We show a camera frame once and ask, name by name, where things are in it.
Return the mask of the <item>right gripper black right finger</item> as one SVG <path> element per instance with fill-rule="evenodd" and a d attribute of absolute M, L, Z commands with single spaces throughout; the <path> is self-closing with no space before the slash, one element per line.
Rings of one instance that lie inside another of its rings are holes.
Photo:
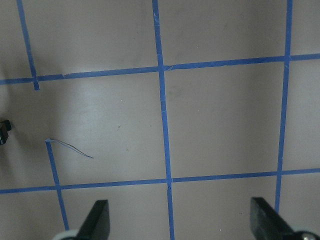
<path fill-rule="evenodd" d="M 250 230 L 256 240 L 299 239 L 299 235 L 263 197 L 250 199 Z"/>

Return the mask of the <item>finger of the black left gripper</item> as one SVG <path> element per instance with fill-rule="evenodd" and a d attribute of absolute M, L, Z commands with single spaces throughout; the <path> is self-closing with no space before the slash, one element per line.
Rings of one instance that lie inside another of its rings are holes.
<path fill-rule="evenodd" d="M 0 123 L 0 145 L 4 145 L 9 137 L 8 132 L 12 130 L 11 122 L 4 120 Z"/>

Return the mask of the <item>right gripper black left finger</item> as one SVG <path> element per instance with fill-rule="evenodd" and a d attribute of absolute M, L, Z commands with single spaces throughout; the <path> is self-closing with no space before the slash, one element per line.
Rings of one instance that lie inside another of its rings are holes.
<path fill-rule="evenodd" d="M 110 235 L 109 201 L 97 200 L 75 236 L 76 240 L 107 240 Z"/>

